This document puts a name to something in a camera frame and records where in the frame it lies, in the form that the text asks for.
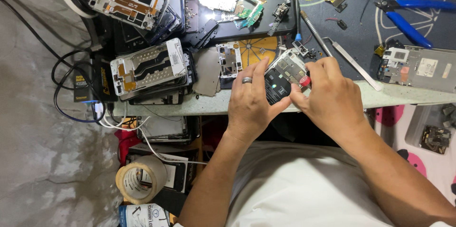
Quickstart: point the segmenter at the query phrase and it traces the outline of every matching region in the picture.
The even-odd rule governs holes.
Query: gray floor
[[[60,55],[89,39],[62,0],[20,0],[52,32],[8,1]],[[1,3],[0,16],[0,226],[116,226],[117,138],[57,112],[50,78],[56,59]],[[57,77],[65,72],[59,68]],[[59,103],[90,117],[70,92],[62,91]]]

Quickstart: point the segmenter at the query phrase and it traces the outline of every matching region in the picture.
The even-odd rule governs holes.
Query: work mat
[[[393,22],[369,0],[362,24],[360,17],[368,0],[346,0],[348,6],[341,13],[335,11],[334,6],[324,0],[299,0],[300,7],[304,10],[322,37],[328,36],[338,42],[372,77],[377,78],[380,58],[373,54],[374,46],[382,41],[398,39],[403,44],[412,43],[399,31]],[[456,0],[443,0],[456,3]],[[456,49],[456,13],[443,12],[439,9],[397,9],[414,28],[427,37],[434,48]],[[336,21],[326,20],[337,18],[343,20],[348,28],[342,30]],[[301,21],[302,42],[310,36],[311,32],[304,21]],[[342,74],[353,80],[363,80],[362,76],[334,50],[330,43],[328,48],[337,58]],[[323,53],[320,45],[314,38],[305,45],[309,50],[312,48]]]

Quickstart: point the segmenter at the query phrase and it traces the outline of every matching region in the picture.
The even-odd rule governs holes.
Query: red cloth
[[[125,166],[125,156],[128,154],[128,148],[140,143],[141,140],[136,137],[136,131],[117,130],[114,135],[119,139],[119,162],[120,166]]]

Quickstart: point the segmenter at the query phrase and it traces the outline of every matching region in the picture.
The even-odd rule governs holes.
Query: masking tape
[[[143,169],[152,184],[151,188],[144,187],[136,177],[136,170]],[[115,183],[124,198],[133,204],[146,204],[165,186],[167,179],[166,168],[154,156],[142,156],[117,171]]]

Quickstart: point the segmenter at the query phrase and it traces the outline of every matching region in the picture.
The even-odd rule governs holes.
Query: pliers
[[[386,16],[407,36],[412,42],[417,45],[431,49],[432,43],[412,27],[400,14],[394,10],[399,8],[435,8],[442,10],[456,10],[456,3],[436,1],[436,0],[381,0],[375,2],[375,5],[382,9]]]

